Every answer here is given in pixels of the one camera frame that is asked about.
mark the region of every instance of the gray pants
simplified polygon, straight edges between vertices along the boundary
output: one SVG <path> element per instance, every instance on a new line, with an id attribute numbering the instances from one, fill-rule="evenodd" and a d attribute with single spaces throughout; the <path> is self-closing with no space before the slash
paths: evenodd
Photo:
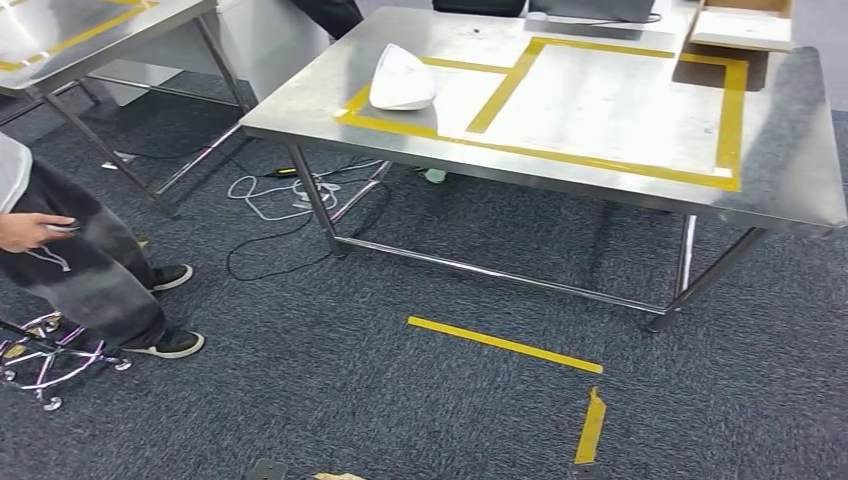
<path id="1" fill-rule="evenodd" d="M 115 214 L 38 162 L 12 212 L 63 215 L 82 224 L 77 236 L 27 253 L 0 250 L 0 271 L 12 282 L 112 346 L 142 348 L 161 339 L 165 316 L 148 290 L 153 270 Z"/>
<path id="2" fill-rule="evenodd" d="M 292 0 L 292 3 L 336 40 L 362 21 L 356 0 Z"/>

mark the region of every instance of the cardboard box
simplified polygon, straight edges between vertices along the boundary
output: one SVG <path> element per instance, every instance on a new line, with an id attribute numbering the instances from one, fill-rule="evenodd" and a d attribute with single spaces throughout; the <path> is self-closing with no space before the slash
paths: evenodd
<path id="1" fill-rule="evenodd" d="M 704 0 L 692 43 L 792 50 L 792 0 Z"/>

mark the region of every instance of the electrical wire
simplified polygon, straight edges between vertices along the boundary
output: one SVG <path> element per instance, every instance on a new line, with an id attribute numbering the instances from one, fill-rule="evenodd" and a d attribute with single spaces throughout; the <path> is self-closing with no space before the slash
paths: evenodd
<path id="1" fill-rule="evenodd" d="M 368 163 L 361 164 L 361 165 L 357 165 L 357 164 L 354 163 L 352 165 L 341 167 L 341 168 L 338 168 L 336 170 L 332 170 L 332 171 L 329 171 L 329 172 L 313 174 L 312 176 L 317 180 L 317 187 L 318 187 L 319 192 L 323 192 L 323 191 L 328 192 L 326 194 L 327 195 L 326 198 L 324 198 L 324 195 L 322 195 L 322 200 L 330 200 L 330 202 L 331 202 L 330 205 L 327 205 L 325 208 L 327 208 L 327 210 L 332 210 L 332 209 L 334 209 L 338 206 L 339 201 L 338 201 L 338 198 L 336 197 L 336 192 L 340 189 L 340 187 L 339 187 L 339 184 L 322 181 L 324 177 L 335 175 L 337 173 L 349 172 L 349 171 L 352 171 L 352 170 L 358 170 L 358 169 L 361 169 L 361 168 L 373 167 L 374 165 L 378 165 L 378 164 L 381 164 L 381 163 L 383 163 L 382 160 L 373 160 L 373 161 L 370 161 Z M 236 194 L 235 190 L 237 189 L 237 187 L 245 181 L 250 182 L 250 186 L 247 188 L 247 191 L 244 194 L 241 194 L 241 195 Z M 256 215 L 259 216 L 259 218 L 261 218 L 262 220 L 265 220 L 266 222 L 278 222 L 278 221 L 282 221 L 282 220 L 289 220 L 289 219 L 292 219 L 292 218 L 296 218 L 296 217 L 299 217 L 299 216 L 302 216 L 302 215 L 306 215 L 308 213 L 312 213 L 312 210 L 311 209 L 305 210 L 303 212 L 284 215 L 284 216 L 281 216 L 281 217 L 269 217 L 269 216 L 265 215 L 259 209 L 259 207 L 257 207 L 253 203 L 252 200 L 255 199 L 255 198 L 264 197 L 265 195 L 269 195 L 271 193 L 283 192 L 283 191 L 287 191 L 287 190 L 291 190 L 295 195 L 297 195 L 301 199 L 306 199 L 306 194 L 297 189 L 297 187 L 299 187 L 300 185 L 302 185 L 302 182 L 298 178 L 298 179 L 295 179 L 291 183 L 291 185 L 289 185 L 287 187 L 271 188 L 271 189 L 264 190 L 262 192 L 257 193 L 256 188 L 259 186 L 259 178 L 257 178 L 256 176 L 247 175 L 247 176 L 239 178 L 238 180 L 236 180 L 235 182 L 233 182 L 230 185 L 229 190 L 227 190 L 227 198 L 230 198 L 230 199 L 233 199 L 233 200 L 244 200 L 244 202 L 250 207 L 250 209 L 253 210 L 253 212 L 256 213 Z"/>
<path id="2" fill-rule="evenodd" d="M 237 145 L 237 146 L 236 146 L 236 148 L 234 148 L 234 149 L 233 149 L 233 152 L 238 152 L 238 151 L 240 151 L 242 148 L 244 148 L 244 147 L 245 147 L 248 143 L 250 143 L 251 141 L 252 141 L 252 139 L 250 139 L 250 138 L 244 139 L 244 140 L 243 140 L 243 141 L 242 141 L 239 145 Z M 194 149 L 194 150 L 192 150 L 192 151 L 190 151 L 190 152 L 185 152 L 185 153 L 183 153 L 183 154 L 179 154 L 179 155 L 165 155 L 165 156 L 161 156 L 161 155 L 149 155 L 149 154 L 145 154 L 145 153 L 138 153 L 138 152 L 123 152 L 123 153 L 126 153 L 126 154 L 128 154 L 128 155 L 137 155 L 137 156 L 139 156 L 139 157 L 144 157 L 144 158 L 148 158 L 148 159 L 151 159 L 151 160 L 177 160 L 177 159 L 180 159 L 180 158 L 187 157 L 187 156 L 189 156 L 189 155 L 194 155 L 194 154 L 196 154 L 196 153 L 198 153 L 198 152 L 201 152 L 201 151 L 204 151 L 204 150 L 207 150 L 207 149 L 210 149 L 210 148 L 212 148 L 212 146 L 211 146 L 211 145 L 204 145 L 204 146 L 202 146 L 202 147 L 196 148 L 196 149 Z M 250 199 L 251 199 L 251 198 L 258 198 L 258 197 L 265 196 L 265 195 L 268 195 L 268 194 L 273 193 L 273 192 L 277 192 L 277 191 L 284 191 L 284 190 L 291 190 L 291 191 L 292 191 L 292 192 L 294 192 L 296 195 L 300 195 L 300 194 L 302 194 L 302 192 L 300 192 L 300 191 L 298 191 L 298 190 L 297 190 L 297 187 L 298 187 L 298 186 L 300 186 L 300 185 L 302 185 L 302 182 L 300 181 L 300 179 L 296 179 L 294 182 L 292 182 L 292 184 L 291 184 L 291 185 L 289 185 L 289 186 L 287 186 L 287 187 L 272 188 L 272 189 L 266 190 L 266 191 L 264 191 L 264 192 L 254 193 L 254 192 L 255 192 L 255 190 L 256 190 L 256 187 L 258 186 L 258 183 L 259 183 L 259 178 L 258 178 L 258 177 L 260 177 L 261 175 L 256 175 L 255 173 L 251 172 L 251 171 L 250 171 L 249 169 L 247 169 L 244 165 L 242 165 L 242 164 L 241 164 L 238 160 L 236 160 L 236 159 L 233 157 L 233 155 L 231 155 L 231 154 L 227 154 L 227 153 L 224 153 L 224 152 L 222 152 L 222 151 L 220 151 L 220 150 L 217 150 L 217 149 L 216 149 L 215 151 L 216 151 L 217 153 L 220 153 L 220 154 L 221 154 L 222 156 L 224 156 L 224 157 L 225 157 L 225 158 L 226 158 L 229 162 L 231 162 L 233 165 L 235 165 L 235 166 L 236 166 L 236 168 L 238 168 L 239 170 L 241 170 L 242 172 L 244 172 L 244 173 L 246 174 L 244 177 L 241 177 L 240 179 L 236 180 L 235 182 L 233 182 L 233 184 L 231 184 L 231 185 L 230 185 L 230 188 L 229 188 L 229 190 L 228 190 L 228 192 L 227 192 L 227 196 L 228 196 L 229 198 L 233 198 L 233 199 L 243 199 L 243 200 L 245 200 L 245 202 L 246 202 L 246 203 L 247 203 L 247 204 L 251 207 L 251 209 L 252 209 L 252 210 L 253 210 L 253 211 L 254 211 L 254 212 L 255 212 L 255 213 L 256 213 L 256 214 L 257 214 L 260 218 L 262 218 L 263 220 L 266 220 L 266 221 L 280 221 L 280 220 L 292 219 L 292 218 L 295 218 L 295 217 L 299 217 L 299 216 L 303 216 L 303 215 L 306 215 L 306 214 L 310 214 L 310 213 L 312 213 L 312 210 L 310 209 L 310 210 L 304 210 L 303 212 L 298 212 L 298 213 L 296 213 L 296 214 L 286 215 L 286 216 L 279 217 L 279 218 L 269 218 L 269 217 L 266 217 L 266 216 L 262 213 L 262 211 L 261 211 L 261 210 L 259 210 L 259 209 L 258 209 L 255 205 L 253 205 L 253 203 L 250 201 Z M 336 198 L 336 195 L 335 195 L 335 192 L 336 192 L 336 191 L 338 190 L 338 188 L 339 188 L 339 187 L 338 187 L 338 185 L 345 185 L 345 184 L 355 183 L 355 182 L 364 182 L 364 181 L 368 181 L 369 179 L 368 179 L 368 178 L 363 178 L 363 179 L 346 180 L 346 181 L 338 182 L 338 183 L 335 183 L 335 184 L 333 184 L 333 183 L 321 182 L 320 180 L 321 180 L 322 178 L 324 178 L 324 177 L 329 177 L 329 176 L 336 175 L 336 174 L 339 174 L 339 173 L 342 173 L 342 172 L 347 172 L 347 171 L 352 171 L 352 170 L 358 170 L 358 169 L 361 169 L 361 168 L 368 168 L 368 167 L 371 167 L 371 166 L 374 166 L 374 165 L 377 165 L 377 164 L 380 164 L 380 163 L 382 163 L 382 162 L 383 162 L 382 160 L 373 160 L 373 159 L 367 159 L 367 160 L 370 160 L 370 161 L 369 161 L 368 163 L 365 163 L 365 164 L 361 164 L 361 165 L 360 165 L 360 164 L 358 164 L 358 161 L 362 161 L 362 159 L 359 159 L 358 161 L 351 162 L 351 163 L 350 163 L 350 164 L 348 164 L 348 165 L 345 165 L 345 166 L 343 166 L 343 167 L 337 168 L 337 169 L 335 169 L 335 170 L 331 170 L 331 171 L 329 171 L 329 172 L 324 172 L 324 173 L 320 173 L 320 174 L 317 174 L 317 175 L 314 175 L 314 174 L 313 174 L 313 177 L 319 180 L 319 185 L 323 185 L 323 186 L 324 186 L 324 188 L 327 188 L 327 191 L 329 191 L 329 192 L 330 192 L 330 193 L 329 193 L 329 198 L 328 198 L 328 199 L 330 199 L 330 200 L 332 201 L 332 203 L 331 203 L 331 205 L 330 205 L 330 206 L 325 207 L 325 208 L 333 209 L 333 208 L 335 208 L 336 206 L 338 206 L 338 203 L 339 203 L 339 202 L 338 202 L 338 199 Z M 243 181 L 245 181 L 245 180 L 247 180 L 247 179 L 250 179 L 250 180 L 251 180 L 251 186 L 249 187 L 248 192 L 247 192 L 245 195 L 241 195 L 241 196 L 233 195 L 233 190 L 234 190 L 234 188 L 235 188 L 238 184 L 240 184 L 241 182 L 243 182 Z M 381 184 L 379 184 L 379 185 L 380 185 L 380 186 L 382 186 L 382 187 L 385 189 L 385 192 L 386 192 L 386 201 L 385 201 L 385 203 L 384 203 L 384 204 L 380 207 L 380 210 L 378 211 L 377 215 L 375 215 L 375 216 L 371 219 L 371 221 L 370 221 L 370 222 L 367 222 L 366 224 L 364 224 L 364 225 L 363 225 L 363 226 L 362 226 L 359 230 L 357 230 L 357 231 L 353 234 L 353 236 L 354 236 L 354 237 L 356 237 L 356 236 L 358 236 L 358 235 L 361 235 L 362 233 L 365 233 L 366 231 L 370 230 L 370 229 L 371 229 L 371 227 L 373 227 L 373 226 L 374 226 L 374 224 L 375 224 L 375 223 L 379 220 L 380 216 L 382 216 L 383 210 L 385 209 L 385 207 L 386 207 L 386 206 L 389 204 L 389 202 L 391 201 L 391 190 L 389 190 L 389 188 L 388 188 L 388 187 L 386 187 L 385 185 L 383 185 L 382 183 L 381 183 Z M 306 228 L 306 226 L 307 226 L 307 225 L 309 225 L 309 224 L 312 222 L 312 219 L 313 219 L 313 218 L 314 218 L 314 215 L 309 215 L 309 217 L 306 219 L 306 221 L 305 221 L 305 222 L 301 223 L 300 225 L 298 225 L 298 226 L 297 226 L 297 227 L 295 227 L 294 229 L 289 230 L 289 231 L 287 231 L 287 232 L 277 233 L 277 234 L 274 234 L 274 235 L 267 235 L 267 236 L 259 237 L 259 238 L 253 238 L 253 239 L 246 240 L 246 241 L 244 241 L 244 242 L 242 242 L 242 243 L 238 244 L 237 246 L 235 246 L 234 248 L 232 248 L 229 252 L 227 252 L 227 258 L 226 258 L 227 273 L 230 275 L 230 277 L 232 277 L 233 279 L 235 279 L 235 280 L 237 280 L 237 281 L 240 281 L 240 282 L 254 282 L 254 281 L 262 280 L 262 279 L 269 278 L 269 277 L 275 277 L 275 276 L 280 276 L 280 275 L 288 275 L 288 274 L 291 274 L 291 273 L 297 272 L 298 270 L 302 270 L 302 269 L 304 269 L 304 268 L 308 268 L 308 267 L 311 267 L 311 266 L 317 265 L 317 264 L 319 264 L 319 263 L 323 262 L 324 260 L 326 260 L 326 259 L 330 258 L 330 257 L 332 256 L 332 252 L 327 252 L 325 255 L 322 255 L 321 257 L 319 257 L 319 258 L 317 258 L 317 259 L 315 259 L 315 260 L 311 260 L 311 261 L 309 261 L 309 262 L 303 263 L 303 264 L 298 265 L 298 266 L 296 266 L 296 267 L 288 268 L 288 269 L 285 269 L 285 270 L 279 270 L 279 271 L 275 271 L 275 272 L 270 272 L 270 273 L 265 273 L 265 274 L 258 275 L 258 276 L 255 276 L 255 277 L 243 277 L 243 276 L 240 276 L 240 275 L 238 275 L 238 274 L 235 272 L 235 270 L 233 269 L 233 265 L 232 265 L 233 257 L 234 257 L 234 256 L 235 256 L 235 255 L 236 255 L 236 254 L 237 254 L 237 253 L 241 250 L 241 249 L 243 249 L 244 247 L 246 247 L 246 246 L 248 246 L 248 245 L 255 244 L 255 243 L 259 243 L 259 242 L 267 241 L 267 240 L 273 240 L 273 239 L 278 239 L 278 238 L 286 237 L 286 236 L 289 236 L 289 235 L 293 235 L 293 234 L 295 234 L 295 233 L 297 233 L 297 232 L 299 232 L 299 231 L 303 230 L 304 228 Z"/>
<path id="3" fill-rule="evenodd" d="M 367 180 L 368 179 L 350 180 L 346 183 L 353 183 L 353 182 L 356 182 L 356 181 L 367 181 Z M 383 190 L 386 192 L 386 198 L 383 201 L 382 205 L 380 205 L 379 209 L 377 210 L 377 213 L 375 215 L 373 215 L 369 219 L 369 221 L 365 222 L 359 229 L 357 229 L 353 233 L 352 237 L 358 237 L 359 235 L 362 235 L 362 234 L 366 233 L 368 230 L 370 230 L 380 220 L 380 217 L 382 217 L 383 212 L 385 211 L 386 207 L 389 205 L 389 203 L 391 203 L 391 200 L 392 200 L 391 189 L 389 189 L 389 187 L 387 187 L 383 183 L 379 183 L 378 185 L 380 187 L 382 187 Z M 274 234 L 274 235 L 268 235 L 268 236 L 265 236 L 265 237 L 254 238 L 254 239 L 246 240 L 246 241 L 238 244 L 233 249 L 231 249 L 229 252 L 227 252 L 227 261 L 226 261 L 227 273 L 230 275 L 230 277 L 232 277 L 233 279 L 235 279 L 239 282 L 255 282 L 257 280 L 263 280 L 263 279 L 270 278 L 270 277 L 276 277 L 276 276 L 280 276 L 280 275 L 288 275 L 288 274 L 294 273 L 298 270 L 302 270 L 304 268 L 308 268 L 308 267 L 317 265 L 317 264 L 323 262 L 324 260 L 330 258 L 332 256 L 332 252 L 327 252 L 326 254 L 322 255 L 321 257 L 319 257 L 315 260 L 311 260 L 309 262 L 298 265 L 296 267 L 288 268 L 288 269 L 285 269 L 285 270 L 278 270 L 278 271 L 275 271 L 275 272 L 264 273 L 264 274 L 257 275 L 257 276 L 254 276 L 254 277 L 241 276 L 241 275 L 237 274 L 235 272 L 235 269 L 233 268 L 233 262 L 232 262 L 233 257 L 242 248 L 244 248 L 248 245 L 252 245 L 254 243 L 263 242 L 263 241 L 267 241 L 267 240 L 274 240 L 274 239 L 278 239 L 278 238 L 282 238 L 282 237 L 287 237 L 289 235 L 293 235 L 293 234 L 303 230 L 304 228 L 306 228 L 306 226 L 309 225 L 312 222 L 313 218 L 315 218 L 315 216 L 310 215 L 309 218 L 307 218 L 305 222 L 301 223 L 300 225 L 298 225 L 294 229 L 289 230 L 287 232 L 277 233 L 277 234 Z"/>

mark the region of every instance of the laptop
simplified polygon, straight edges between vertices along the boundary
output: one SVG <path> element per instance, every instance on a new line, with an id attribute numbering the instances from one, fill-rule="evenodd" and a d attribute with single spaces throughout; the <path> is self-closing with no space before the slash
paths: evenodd
<path id="1" fill-rule="evenodd" d="M 646 23 L 654 0 L 530 0 L 529 11 L 555 17 L 579 17 L 611 22 Z"/>

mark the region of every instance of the person's hand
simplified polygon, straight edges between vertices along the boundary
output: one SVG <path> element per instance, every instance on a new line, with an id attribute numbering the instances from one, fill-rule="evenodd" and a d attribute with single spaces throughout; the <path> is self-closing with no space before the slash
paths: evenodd
<path id="1" fill-rule="evenodd" d="M 70 225 L 73 218 L 43 213 L 0 214 L 0 248 L 21 253 L 46 243 L 69 238 L 73 233 L 54 232 L 47 225 Z"/>

